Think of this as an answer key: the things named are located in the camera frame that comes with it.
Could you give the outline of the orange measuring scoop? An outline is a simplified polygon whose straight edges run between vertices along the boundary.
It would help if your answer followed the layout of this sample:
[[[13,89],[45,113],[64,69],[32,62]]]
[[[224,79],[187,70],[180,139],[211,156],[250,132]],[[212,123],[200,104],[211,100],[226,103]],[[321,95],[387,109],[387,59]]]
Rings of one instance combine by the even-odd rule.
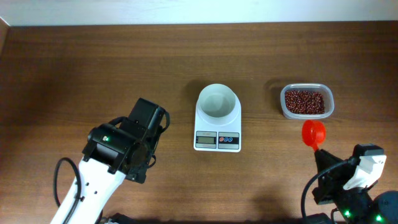
[[[306,120],[302,126],[302,140],[306,146],[319,150],[319,146],[326,138],[326,129],[321,121]]]

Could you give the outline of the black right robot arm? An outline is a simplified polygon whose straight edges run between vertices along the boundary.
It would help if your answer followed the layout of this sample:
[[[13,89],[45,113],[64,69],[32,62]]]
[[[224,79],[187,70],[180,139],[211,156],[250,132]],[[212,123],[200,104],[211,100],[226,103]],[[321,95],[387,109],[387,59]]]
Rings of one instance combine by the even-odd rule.
[[[324,149],[314,152],[318,186],[312,190],[317,205],[334,204],[346,223],[397,223],[397,191],[371,198],[387,156],[374,144],[357,144],[352,156],[340,159]]]

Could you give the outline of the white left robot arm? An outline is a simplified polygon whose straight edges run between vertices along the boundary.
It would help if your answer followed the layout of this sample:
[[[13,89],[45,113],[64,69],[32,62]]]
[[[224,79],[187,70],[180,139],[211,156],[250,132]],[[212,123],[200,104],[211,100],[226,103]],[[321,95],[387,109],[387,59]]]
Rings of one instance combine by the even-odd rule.
[[[124,180],[143,184],[146,172],[156,163],[160,136],[170,124],[161,106],[139,98],[129,116],[120,116],[93,128],[79,164],[58,160],[53,175],[53,197],[58,210],[52,223],[99,223],[103,209]],[[57,180],[63,162],[71,165],[75,178],[60,201]]]

